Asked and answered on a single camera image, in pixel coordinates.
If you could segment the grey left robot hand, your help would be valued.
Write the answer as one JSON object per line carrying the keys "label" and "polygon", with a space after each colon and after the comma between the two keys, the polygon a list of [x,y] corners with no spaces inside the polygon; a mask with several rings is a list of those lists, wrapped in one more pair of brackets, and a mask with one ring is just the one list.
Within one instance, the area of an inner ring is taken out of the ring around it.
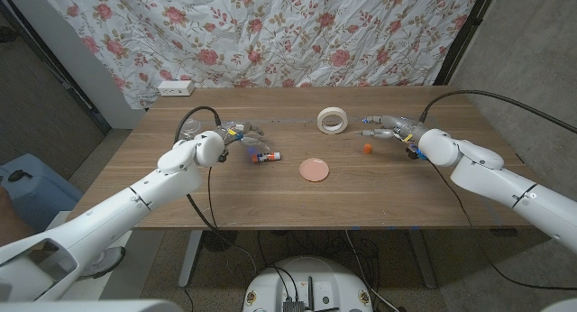
{"label": "grey left robot hand", "polygon": [[217,127],[215,131],[222,137],[224,146],[228,146],[234,142],[240,142],[248,147],[260,147],[264,150],[270,149],[261,139],[251,136],[251,133],[263,136],[264,131],[250,122],[224,124]]}

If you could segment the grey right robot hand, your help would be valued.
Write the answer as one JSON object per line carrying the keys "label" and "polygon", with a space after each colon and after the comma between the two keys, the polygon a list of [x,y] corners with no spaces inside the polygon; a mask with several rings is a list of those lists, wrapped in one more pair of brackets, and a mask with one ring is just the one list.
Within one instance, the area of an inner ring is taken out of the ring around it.
{"label": "grey right robot hand", "polygon": [[427,132],[427,129],[414,120],[391,115],[369,116],[363,119],[366,124],[377,124],[379,127],[359,131],[356,134],[380,139],[396,138],[402,142],[414,143]]}

